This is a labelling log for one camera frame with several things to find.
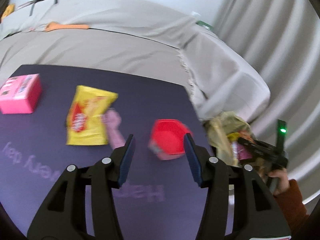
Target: pink toy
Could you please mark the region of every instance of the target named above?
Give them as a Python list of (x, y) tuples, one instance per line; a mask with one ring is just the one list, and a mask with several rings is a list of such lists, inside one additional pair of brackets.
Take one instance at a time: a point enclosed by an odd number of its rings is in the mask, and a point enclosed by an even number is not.
[(185, 154), (183, 137), (191, 131), (179, 120), (156, 120), (149, 142), (152, 150), (162, 161), (177, 159)]
[(3, 114), (31, 114), (41, 93), (39, 74), (8, 78), (0, 88), (0, 109)]
[(102, 121), (105, 123), (108, 133), (108, 140), (112, 149), (119, 148), (125, 145), (125, 139), (121, 132), (118, 130), (121, 124), (121, 117), (113, 108), (106, 111), (102, 117)]

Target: white curtain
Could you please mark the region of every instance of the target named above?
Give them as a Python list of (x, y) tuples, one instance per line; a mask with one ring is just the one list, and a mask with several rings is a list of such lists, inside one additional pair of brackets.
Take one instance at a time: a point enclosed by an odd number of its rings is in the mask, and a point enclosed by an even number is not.
[(309, 202), (320, 193), (319, 17), (309, 0), (226, 0), (214, 33), (269, 86), (253, 132), (274, 144), (276, 120), (288, 122), (289, 176)]

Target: metal bolt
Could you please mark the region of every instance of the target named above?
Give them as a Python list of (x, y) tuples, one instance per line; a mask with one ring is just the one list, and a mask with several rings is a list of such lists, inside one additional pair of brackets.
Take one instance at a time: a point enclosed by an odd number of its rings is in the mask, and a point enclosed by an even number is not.
[(246, 165), (244, 166), (244, 169), (245, 169), (246, 171), (252, 171), (252, 170), (253, 170), (252, 166), (249, 165), (249, 164), (246, 164)]
[(74, 171), (76, 169), (76, 166), (71, 164), (67, 167), (67, 171)]
[(102, 163), (103, 163), (103, 164), (111, 163), (111, 159), (110, 159), (109, 157), (103, 158), (103, 159), (102, 159)]
[(210, 157), (209, 158), (209, 162), (211, 163), (217, 163), (219, 161), (219, 159), (217, 157)]

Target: pink box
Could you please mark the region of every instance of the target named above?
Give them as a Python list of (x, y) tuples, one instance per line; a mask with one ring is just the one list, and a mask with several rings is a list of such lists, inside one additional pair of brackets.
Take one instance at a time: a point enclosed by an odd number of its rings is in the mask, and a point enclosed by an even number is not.
[(40, 75), (8, 78), (0, 88), (0, 109), (3, 114), (31, 114), (41, 94)]

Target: orange sleeve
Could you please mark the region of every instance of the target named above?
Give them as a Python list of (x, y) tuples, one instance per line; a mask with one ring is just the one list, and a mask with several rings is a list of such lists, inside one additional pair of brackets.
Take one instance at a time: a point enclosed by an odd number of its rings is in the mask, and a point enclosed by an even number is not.
[(290, 188), (278, 196), (274, 196), (294, 235), (307, 220), (307, 209), (302, 203), (302, 194), (296, 180), (289, 181)]

